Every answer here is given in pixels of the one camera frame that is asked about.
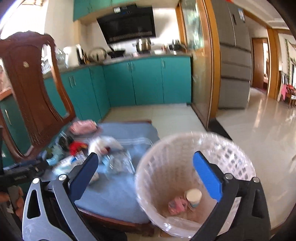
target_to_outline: refrigerator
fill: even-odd
[[[221,52],[219,108],[246,108],[251,81],[251,43],[243,9],[226,0],[211,0]]]

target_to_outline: blue gripper pad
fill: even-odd
[[[222,198],[222,183],[217,178],[204,157],[196,152],[193,155],[193,166],[200,176],[211,198],[219,202]]]

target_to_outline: hanging plant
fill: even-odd
[[[290,62],[290,53],[289,53],[289,45],[288,45],[288,40],[285,39],[286,43],[286,50],[287,50],[287,57],[288,57],[288,83],[290,83],[290,72],[291,72],[291,62]]]

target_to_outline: laundry basket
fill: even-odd
[[[217,203],[193,167],[192,157],[196,151],[201,151],[223,173],[229,172],[237,179],[251,180],[256,175],[245,153],[214,133],[180,133],[157,142],[137,166],[136,191],[138,202],[152,223],[172,236],[191,238]],[[170,216],[168,202],[191,188],[202,192],[195,211],[187,209],[179,216]],[[236,198],[219,234],[228,231],[239,202],[240,198]]]

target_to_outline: tile floor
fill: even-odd
[[[160,138],[179,132],[205,131],[192,108],[186,104],[112,108],[104,122],[147,119],[152,120]]]
[[[296,108],[251,89],[247,109],[219,110],[217,120],[253,162],[271,227],[283,223],[296,202]]]

